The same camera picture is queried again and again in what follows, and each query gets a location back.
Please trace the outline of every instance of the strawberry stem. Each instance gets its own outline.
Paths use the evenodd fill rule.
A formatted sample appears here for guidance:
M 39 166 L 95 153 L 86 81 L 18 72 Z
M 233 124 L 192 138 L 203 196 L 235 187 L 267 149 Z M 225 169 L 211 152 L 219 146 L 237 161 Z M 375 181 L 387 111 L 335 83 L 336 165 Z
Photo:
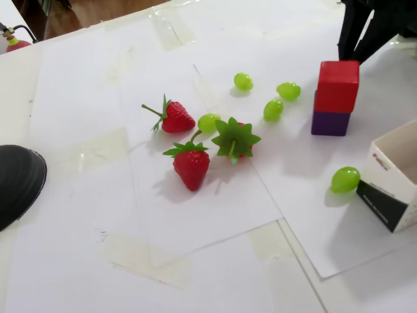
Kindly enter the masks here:
M 232 140 L 232 146 L 230 147 L 229 154 L 227 155 L 227 158 L 230 160 L 233 156 L 233 151 L 235 150 L 236 140 Z
M 146 106 L 144 104 L 142 104 L 142 108 L 145 108 L 145 109 L 147 109 L 147 110 L 149 110 L 151 112 L 154 112 L 157 116 L 162 117 L 162 114 L 161 113 L 159 113 L 159 112 L 157 112 L 155 110 L 152 110 L 150 107 L 148 107 L 148 106 Z
M 191 140 L 190 140 L 190 142 L 193 142 L 194 141 L 194 139 L 195 139 L 195 137 L 197 137 L 198 135 L 200 135 L 202 133 L 202 131 L 201 130 L 198 130 L 197 132 L 195 132 L 195 134 L 191 137 Z

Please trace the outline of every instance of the upside-down strawberry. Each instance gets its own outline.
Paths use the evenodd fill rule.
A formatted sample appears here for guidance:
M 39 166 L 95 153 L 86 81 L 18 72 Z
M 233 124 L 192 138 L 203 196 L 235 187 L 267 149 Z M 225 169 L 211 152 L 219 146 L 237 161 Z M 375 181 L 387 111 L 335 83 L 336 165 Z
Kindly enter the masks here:
M 160 117 L 159 121 L 153 126 L 152 130 L 159 129 L 159 123 L 162 122 L 162 129 L 165 132 L 185 132 L 193 129 L 195 121 L 190 114 L 185 110 L 180 102 L 166 100 L 164 95 L 164 105 L 162 107 L 162 113 L 156 112 L 153 109 L 142 104 L 142 108 L 148 109 L 154 112 Z
M 212 142 L 220 147 L 217 155 L 226 155 L 234 165 L 240 157 L 252 157 L 252 145 L 261 139 L 252 134 L 251 124 L 238 123 L 233 117 L 228 123 L 215 123 L 219 136 L 213 138 Z

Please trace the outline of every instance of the stacked blocks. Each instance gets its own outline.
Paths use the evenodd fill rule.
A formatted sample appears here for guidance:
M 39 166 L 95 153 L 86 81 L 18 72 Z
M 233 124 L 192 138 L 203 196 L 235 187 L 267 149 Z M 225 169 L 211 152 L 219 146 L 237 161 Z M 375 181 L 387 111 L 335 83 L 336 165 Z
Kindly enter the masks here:
M 358 61 L 322 62 L 311 133 L 325 136 L 346 135 L 358 88 Z

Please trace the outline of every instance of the wooden floor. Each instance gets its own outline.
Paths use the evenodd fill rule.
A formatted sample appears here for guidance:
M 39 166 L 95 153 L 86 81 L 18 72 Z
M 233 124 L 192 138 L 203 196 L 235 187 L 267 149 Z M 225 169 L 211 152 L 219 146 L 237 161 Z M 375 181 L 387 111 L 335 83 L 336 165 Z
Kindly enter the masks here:
M 45 39 L 61 36 L 134 13 L 167 0 L 70 0 L 71 9 L 65 9 L 58 0 L 52 0 Z

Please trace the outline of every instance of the white box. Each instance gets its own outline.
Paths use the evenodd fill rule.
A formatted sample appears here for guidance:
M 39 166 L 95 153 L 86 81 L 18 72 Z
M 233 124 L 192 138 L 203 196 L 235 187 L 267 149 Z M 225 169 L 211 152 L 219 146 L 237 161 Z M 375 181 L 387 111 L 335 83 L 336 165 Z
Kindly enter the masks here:
M 356 192 L 392 232 L 417 222 L 417 120 L 374 140 Z

